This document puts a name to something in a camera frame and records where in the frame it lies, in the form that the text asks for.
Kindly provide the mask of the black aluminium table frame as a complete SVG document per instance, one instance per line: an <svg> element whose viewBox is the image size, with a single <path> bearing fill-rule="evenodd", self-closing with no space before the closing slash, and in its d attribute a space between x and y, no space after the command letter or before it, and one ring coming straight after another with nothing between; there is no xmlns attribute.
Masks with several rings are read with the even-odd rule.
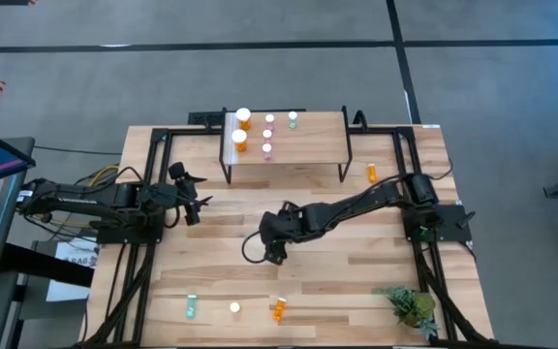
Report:
<svg viewBox="0 0 558 349"><path fill-rule="evenodd" d="M354 162L339 181L331 166L242 167L225 181L220 140L201 127L180 130L171 158L207 178L198 191L213 196L195 226L179 223L157 246L141 345L346 346L419 345L420 332L401 326L391 304L373 289L418 283L400 212L380 209L341 224L324 238L293 245L280 267L261 262L259 221L283 201L335 202L366 188L365 166L396 171L392 139L355 135ZM197 295L194 319L187 296ZM272 319L277 299L287 305ZM240 310L230 311L238 302Z"/></svg>

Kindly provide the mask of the wooden shelf with black legs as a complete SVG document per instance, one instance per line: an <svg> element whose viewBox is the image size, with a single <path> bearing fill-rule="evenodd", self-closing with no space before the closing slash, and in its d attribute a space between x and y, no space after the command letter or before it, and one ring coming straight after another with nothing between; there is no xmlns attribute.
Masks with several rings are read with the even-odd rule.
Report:
<svg viewBox="0 0 558 349"><path fill-rule="evenodd" d="M227 111L221 128L219 164L226 181L232 180L232 170L236 166L258 165L335 165L338 176L343 181L351 166L353 155L349 135L348 118L340 111L296 111L297 126L288 126L290 111L251 111L251 128L247 133L247 150L237 152L231 139L238 128L235 111ZM272 156L266 161L262 147L265 144L263 131L264 117L275 117L272 131Z"/></svg>

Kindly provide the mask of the white paper sheet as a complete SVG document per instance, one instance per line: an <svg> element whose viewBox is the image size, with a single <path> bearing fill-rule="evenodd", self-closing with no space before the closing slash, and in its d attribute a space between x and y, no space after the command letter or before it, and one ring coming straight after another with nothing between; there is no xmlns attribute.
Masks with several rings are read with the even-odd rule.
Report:
<svg viewBox="0 0 558 349"><path fill-rule="evenodd" d="M73 238L70 242L58 242L55 258L95 269L99 245L95 238ZM46 293L47 302L75 301L85 299L89 288L50 280Z"/></svg>

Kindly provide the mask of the black stand base beam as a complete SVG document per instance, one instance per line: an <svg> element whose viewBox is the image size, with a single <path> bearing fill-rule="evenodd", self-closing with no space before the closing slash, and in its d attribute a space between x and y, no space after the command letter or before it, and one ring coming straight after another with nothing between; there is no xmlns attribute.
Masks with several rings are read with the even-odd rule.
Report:
<svg viewBox="0 0 558 349"><path fill-rule="evenodd" d="M13 271L58 282L90 287L94 270L90 267L6 243L0 258L0 271Z"/></svg>

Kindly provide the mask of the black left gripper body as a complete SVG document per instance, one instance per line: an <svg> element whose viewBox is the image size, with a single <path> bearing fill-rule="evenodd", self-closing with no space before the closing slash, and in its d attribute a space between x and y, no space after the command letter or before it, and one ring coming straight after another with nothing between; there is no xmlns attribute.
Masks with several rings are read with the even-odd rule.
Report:
<svg viewBox="0 0 558 349"><path fill-rule="evenodd" d="M168 209L179 209L184 207L186 214L185 220L188 226L196 225L200 222L200 207L193 204L198 197L196 184L186 180L190 175L182 162L176 162L168 168L169 176L174 180L174 184L158 183L155 187L155 199L158 203L158 212L165 212Z"/></svg>

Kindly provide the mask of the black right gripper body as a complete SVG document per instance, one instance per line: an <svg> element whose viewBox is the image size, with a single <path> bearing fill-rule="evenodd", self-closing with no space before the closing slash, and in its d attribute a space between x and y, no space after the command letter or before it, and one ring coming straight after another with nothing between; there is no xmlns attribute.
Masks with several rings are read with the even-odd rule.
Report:
<svg viewBox="0 0 558 349"><path fill-rule="evenodd" d="M264 259L282 265L288 258L287 243L303 243L311 237L309 208L284 203L277 213L267 211L259 226L264 245Z"/></svg>

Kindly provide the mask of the potted green succulent plant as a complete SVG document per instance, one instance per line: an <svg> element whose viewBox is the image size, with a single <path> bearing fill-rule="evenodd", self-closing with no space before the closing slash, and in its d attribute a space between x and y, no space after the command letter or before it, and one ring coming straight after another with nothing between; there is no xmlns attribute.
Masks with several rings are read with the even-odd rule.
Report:
<svg viewBox="0 0 558 349"><path fill-rule="evenodd" d="M404 286L376 288L372 293L387 298L399 324L418 329L426 340L438 336L438 325L434 320L436 302L429 293Z"/></svg>

